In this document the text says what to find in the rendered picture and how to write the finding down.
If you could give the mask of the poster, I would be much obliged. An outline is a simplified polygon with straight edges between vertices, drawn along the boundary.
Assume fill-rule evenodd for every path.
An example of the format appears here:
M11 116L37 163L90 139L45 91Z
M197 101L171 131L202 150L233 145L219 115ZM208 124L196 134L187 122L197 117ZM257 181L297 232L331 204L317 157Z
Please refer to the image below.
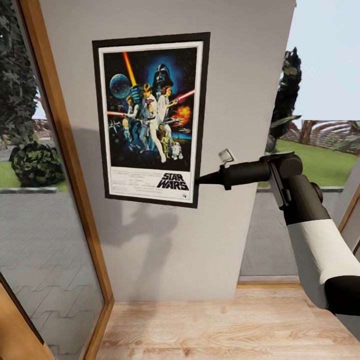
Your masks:
M198 208L210 39L92 40L106 199Z

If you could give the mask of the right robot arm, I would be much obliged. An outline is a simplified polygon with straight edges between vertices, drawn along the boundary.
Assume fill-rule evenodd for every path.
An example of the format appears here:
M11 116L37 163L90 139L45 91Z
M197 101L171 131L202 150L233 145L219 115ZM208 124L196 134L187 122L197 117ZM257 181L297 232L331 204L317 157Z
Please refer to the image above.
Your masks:
M360 262L323 206L320 187L302 174L300 157L294 151L282 151L238 163L228 148L218 155L225 162L219 172L194 181L223 184L227 191L231 186L269 180L284 214L305 294L319 309L331 311L360 342Z

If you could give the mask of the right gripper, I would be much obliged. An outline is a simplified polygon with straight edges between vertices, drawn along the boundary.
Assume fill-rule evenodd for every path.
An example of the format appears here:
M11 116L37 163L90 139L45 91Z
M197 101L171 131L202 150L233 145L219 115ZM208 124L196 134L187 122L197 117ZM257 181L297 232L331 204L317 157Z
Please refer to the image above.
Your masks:
M223 184L225 191L231 190L231 186L251 184L253 182L253 170L250 162L242 162L225 168L220 165L217 173L203 176L194 181L197 184Z

